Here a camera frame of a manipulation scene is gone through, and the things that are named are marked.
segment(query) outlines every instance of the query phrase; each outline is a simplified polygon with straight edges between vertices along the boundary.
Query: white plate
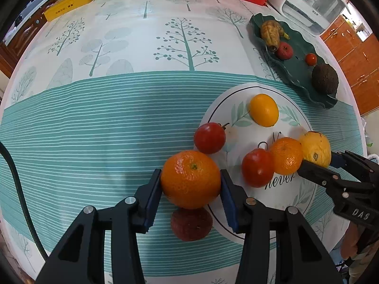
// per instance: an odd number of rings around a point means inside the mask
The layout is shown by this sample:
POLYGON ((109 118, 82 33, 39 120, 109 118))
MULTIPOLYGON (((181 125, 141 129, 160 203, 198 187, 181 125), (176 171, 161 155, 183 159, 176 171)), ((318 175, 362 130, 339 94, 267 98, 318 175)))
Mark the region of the white plate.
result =
MULTIPOLYGON (((312 130, 305 114, 281 91, 260 83, 246 83, 227 90, 212 103, 200 124, 216 122, 226 128, 226 143, 221 151, 211 158, 221 169, 228 169, 232 181, 242 186, 247 195, 255 197, 268 207, 284 210, 296 206, 303 215, 309 210, 316 193, 316 185, 297 173, 288 176, 274 174, 271 182, 262 188, 253 188, 245 183, 241 174, 243 157, 258 147, 260 142, 272 144, 273 138, 291 137, 297 139, 302 133, 312 130), (279 120, 273 127, 262 127, 255 123, 246 108, 252 97, 257 94, 272 97, 279 108, 279 120)), ((228 226, 220 197, 209 204, 217 231, 231 241, 243 244, 244 234, 235 234, 228 226)), ((270 236, 275 240, 275 233, 270 236)))

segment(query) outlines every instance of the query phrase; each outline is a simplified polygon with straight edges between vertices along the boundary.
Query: person's arm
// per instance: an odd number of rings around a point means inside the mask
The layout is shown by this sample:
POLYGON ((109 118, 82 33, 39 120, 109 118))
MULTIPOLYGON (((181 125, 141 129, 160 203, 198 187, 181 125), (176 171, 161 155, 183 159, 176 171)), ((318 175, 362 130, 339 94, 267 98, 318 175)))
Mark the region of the person's arm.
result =
POLYGON ((350 222, 349 227, 343 237, 341 246, 341 256, 343 259, 354 257, 357 254, 357 242, 359 240, 358 226, 350 222))

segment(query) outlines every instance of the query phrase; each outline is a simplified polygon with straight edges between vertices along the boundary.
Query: orange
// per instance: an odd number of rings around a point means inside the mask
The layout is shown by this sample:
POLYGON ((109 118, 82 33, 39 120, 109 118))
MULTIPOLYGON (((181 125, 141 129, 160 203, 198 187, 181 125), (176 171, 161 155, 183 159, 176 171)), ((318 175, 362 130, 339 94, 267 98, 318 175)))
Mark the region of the orange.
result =
POLYGON ((196 209, 220 193, 221 176, 216 163, 199 151, 182 151, 163 166, 161 185, 168 200, 185 209, 196 209))
POLYGON ((277 139, 270 152, 274 158, 274 171, 280 175, 295 173, 303 160, 303 149, 299 141, 284 137, 277 139))
POLYGON ((274 126, 279 118, 275 100, 266 94, 258 94, 251 99, 249 114, 258 125, 263 127, 274 126))
POLYGON ((322 133, 308 131, 299 137, 304 159, 327 168, 332 160, 328 138, 322 133))

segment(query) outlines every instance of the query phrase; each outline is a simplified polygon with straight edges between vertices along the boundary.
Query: green leaf-shaped tray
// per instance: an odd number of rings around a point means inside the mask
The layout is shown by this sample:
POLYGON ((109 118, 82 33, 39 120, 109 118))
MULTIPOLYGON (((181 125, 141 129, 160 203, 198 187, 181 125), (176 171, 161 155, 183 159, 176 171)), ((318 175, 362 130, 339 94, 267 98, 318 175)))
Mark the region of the green leaf-shaped tray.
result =
POLYGON ((322 105, 325 109, 330 109, 337 103, 336 93, 331 95, 322 95, 318 93, 311 84, 313 66, 308 66, 305 62, 305 56, 308 53, 314 53, 317 56, 317 64, 325 64, 324 59, 320 57, 315 47, 308 43, 299 31, 291 29, 286 22, 280 21, 284 32, 289 35, 289 40, 282 39, 290 44, 293 48, 293 57, 289 60, 282 61, 275 54, 267 50, 266 43, 260 37, 260 27, 267 20, 275 20, 273 16, 263 16, 261 13, 252 16, 250 23, 253 26, 253 34, 259 44, 259 50, 267 52, 267 56, 272 60, 274 65, 282 70, 285 78, 289 83, 299 87, 306 94, 311 102, 322 105))

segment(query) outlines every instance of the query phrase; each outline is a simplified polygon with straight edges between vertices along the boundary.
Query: white appliance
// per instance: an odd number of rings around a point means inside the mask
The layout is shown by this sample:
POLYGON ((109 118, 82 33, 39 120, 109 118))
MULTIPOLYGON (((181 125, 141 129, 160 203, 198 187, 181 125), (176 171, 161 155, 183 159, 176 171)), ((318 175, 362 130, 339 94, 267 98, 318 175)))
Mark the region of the white appliance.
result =
POLYGON ((344 0, 268 0, 284 17, 310 34, 322 34, 346 7, 344 0))

